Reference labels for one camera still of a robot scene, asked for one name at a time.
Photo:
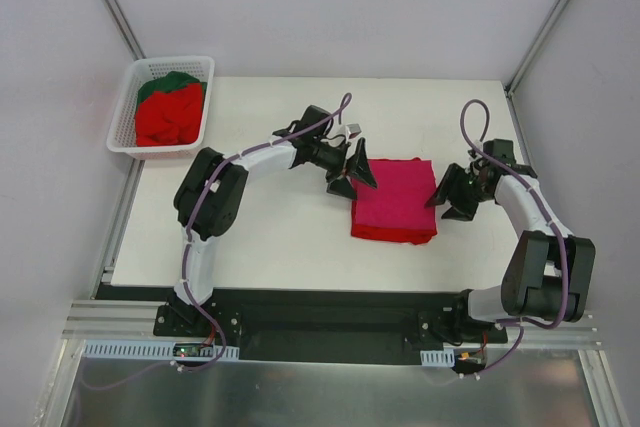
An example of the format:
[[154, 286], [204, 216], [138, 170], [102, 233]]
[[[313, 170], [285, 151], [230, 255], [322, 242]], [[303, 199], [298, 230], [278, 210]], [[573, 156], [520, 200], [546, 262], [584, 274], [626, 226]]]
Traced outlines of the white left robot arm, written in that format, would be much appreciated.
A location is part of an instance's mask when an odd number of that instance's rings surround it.
[[183, 237], [174, 292], [185, 303], [176, 321], [187, 334], [199, 336], [210, 328], [212, 313], [201, 304], [213, 293], [217, 244], [235, 222], [248, 183], [310, 163], [325, 171], [329, 194], [355, 200], [355, 181], [377, 187], [360, 126], [341, 125], [331, 133], [340, 118], [340, 111], [311, 105], [301, 119], [261, 144], [230, 156], [209, 147], [198, 152], [173, 201]]

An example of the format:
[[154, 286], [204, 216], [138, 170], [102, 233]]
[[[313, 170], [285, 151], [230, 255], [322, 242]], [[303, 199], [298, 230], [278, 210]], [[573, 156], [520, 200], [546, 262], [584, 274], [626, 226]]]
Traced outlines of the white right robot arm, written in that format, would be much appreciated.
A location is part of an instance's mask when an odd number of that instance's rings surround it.
[[484, 332], [485, 322], [520, 321], [553, 329], [580, 320], [594, 243], [558, 220], [532, 167], [516, 161], [512, 141], [486, 141], [470, 155], [468, 167], [448, 166], [427, 206], [447, 204], [444, 218], [471, 221], [481, 203], [492, 201], [506, 212], [518, 242], [499, 285], [463, 292], [463, 309], [449, 318], [450, 332], [470, 342]]

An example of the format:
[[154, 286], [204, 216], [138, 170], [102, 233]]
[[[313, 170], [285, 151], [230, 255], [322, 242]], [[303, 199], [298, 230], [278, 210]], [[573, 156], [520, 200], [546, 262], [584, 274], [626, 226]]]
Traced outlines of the white perforated plastic basket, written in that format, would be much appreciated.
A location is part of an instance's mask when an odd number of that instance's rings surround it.
[[[198, 55], [153, 57], [133, 62], [124, 74], [106, 140], [107, 148], [111, 152], [127, 154], [137, 160], [179, 159], [195, 155], [204, 142], [215, 66], [213, 58]], [[160, 78], [171, 71], [189, 74], [207, 84], [198, 136], [193, 142], [182, 145], [138, 146], [134, 119], [137, 92], [146, 82]]]

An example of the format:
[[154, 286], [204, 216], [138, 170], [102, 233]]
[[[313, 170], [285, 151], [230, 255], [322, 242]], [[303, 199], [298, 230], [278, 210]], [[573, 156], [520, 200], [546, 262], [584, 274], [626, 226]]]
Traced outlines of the pink t shirt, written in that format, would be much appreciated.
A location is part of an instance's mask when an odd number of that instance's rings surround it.
[[427, 211], [435, 214], [433, 207], [425, 206], [436, 190], [431, 161], [374, 159], [370, 165], [378, 188], [372, 189], [356, 181], [357, 199], [352, 203], [352, 209], [356, 206], [358, 211], [377, 217], [385, 214], [397, 223], [409, 223], [411, 217]]

